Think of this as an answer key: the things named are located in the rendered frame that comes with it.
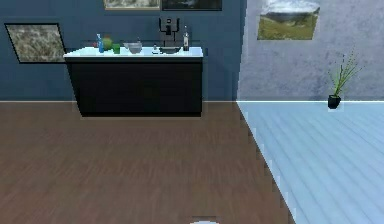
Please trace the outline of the black cabinet with white top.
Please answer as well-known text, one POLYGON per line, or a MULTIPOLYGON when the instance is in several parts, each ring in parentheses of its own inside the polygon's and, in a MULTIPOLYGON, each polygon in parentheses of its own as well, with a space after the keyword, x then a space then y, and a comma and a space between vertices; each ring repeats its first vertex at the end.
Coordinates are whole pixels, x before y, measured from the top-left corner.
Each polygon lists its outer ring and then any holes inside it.
POLYGON ((144 47, 118 54, 84 47, 63 55, 84 117, 199 117, 203 50, 173 54, 144 47))

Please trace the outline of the black coffee machine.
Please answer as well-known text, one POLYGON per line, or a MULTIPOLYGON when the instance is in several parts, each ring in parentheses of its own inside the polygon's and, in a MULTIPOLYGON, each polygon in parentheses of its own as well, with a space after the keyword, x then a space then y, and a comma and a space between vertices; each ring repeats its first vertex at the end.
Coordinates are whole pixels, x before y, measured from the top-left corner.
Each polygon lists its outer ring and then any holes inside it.
POLYGON ((158 27, 160 32, 160 43, 162 47, 179 47, 178 33, 180 30, 179 18, 162 18, 158 19, 158 27))

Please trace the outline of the grey bowl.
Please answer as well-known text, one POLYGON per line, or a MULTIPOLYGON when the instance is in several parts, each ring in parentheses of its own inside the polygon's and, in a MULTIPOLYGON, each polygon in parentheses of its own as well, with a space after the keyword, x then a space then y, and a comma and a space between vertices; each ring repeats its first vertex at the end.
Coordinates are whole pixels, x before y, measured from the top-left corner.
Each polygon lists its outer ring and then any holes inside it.
POLYGON ((141 42, 132 42, 132 43, 124 43, 124 47, 129 50, 132 54, 140 53, 142 50, 141 42))

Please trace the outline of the dark framed picture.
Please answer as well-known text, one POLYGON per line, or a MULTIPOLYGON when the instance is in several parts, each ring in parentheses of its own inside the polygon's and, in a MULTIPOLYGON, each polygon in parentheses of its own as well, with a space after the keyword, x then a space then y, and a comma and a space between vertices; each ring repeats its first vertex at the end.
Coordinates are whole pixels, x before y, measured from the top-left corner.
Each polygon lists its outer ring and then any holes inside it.
POLYGON ((222 0, 161 0, 163 11, 221 11, 222 0))

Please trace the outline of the gold framed picture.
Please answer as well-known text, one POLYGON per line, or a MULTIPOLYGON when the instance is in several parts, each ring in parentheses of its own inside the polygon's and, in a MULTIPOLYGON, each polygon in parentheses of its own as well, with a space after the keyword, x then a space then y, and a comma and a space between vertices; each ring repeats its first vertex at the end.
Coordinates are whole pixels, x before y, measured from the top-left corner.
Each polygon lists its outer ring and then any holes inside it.
POLYGON ((103 0, 106 10, 159 10, 160 0, 103 0))

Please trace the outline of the green landscape picture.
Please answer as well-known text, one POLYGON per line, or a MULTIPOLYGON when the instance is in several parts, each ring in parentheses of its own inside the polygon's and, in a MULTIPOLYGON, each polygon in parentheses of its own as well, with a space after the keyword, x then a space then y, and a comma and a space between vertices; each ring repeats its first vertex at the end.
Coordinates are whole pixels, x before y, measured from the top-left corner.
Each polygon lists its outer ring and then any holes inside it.
POLYGON ((312 40, 320 4, 315 0, 264 0, 258 40, 312 40))

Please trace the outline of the house plant in black pot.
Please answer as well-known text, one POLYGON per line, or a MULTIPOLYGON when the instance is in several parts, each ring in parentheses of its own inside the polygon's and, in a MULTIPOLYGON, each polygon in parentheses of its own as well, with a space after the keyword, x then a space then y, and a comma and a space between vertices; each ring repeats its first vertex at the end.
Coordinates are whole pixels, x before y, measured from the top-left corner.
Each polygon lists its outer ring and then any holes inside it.
POLYGON ((340 63, 327 72, 331 84, 332 93, 328 96, 327 106, 329 109, 337 109, 341 103, 341 93, 345 90, 347 82, 356 76, 363 67, 359 66, 357 53, 352 48, 348 54, 343 54, 340 63))

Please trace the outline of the black framed grey picture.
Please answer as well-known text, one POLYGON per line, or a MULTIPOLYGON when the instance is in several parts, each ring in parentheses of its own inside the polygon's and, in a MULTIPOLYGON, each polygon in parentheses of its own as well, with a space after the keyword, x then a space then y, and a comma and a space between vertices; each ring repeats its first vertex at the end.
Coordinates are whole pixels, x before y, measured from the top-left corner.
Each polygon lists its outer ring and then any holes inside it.
POLYGON ((64 63, 63 38, 58 23, 5 23, 20 63, 64 63))

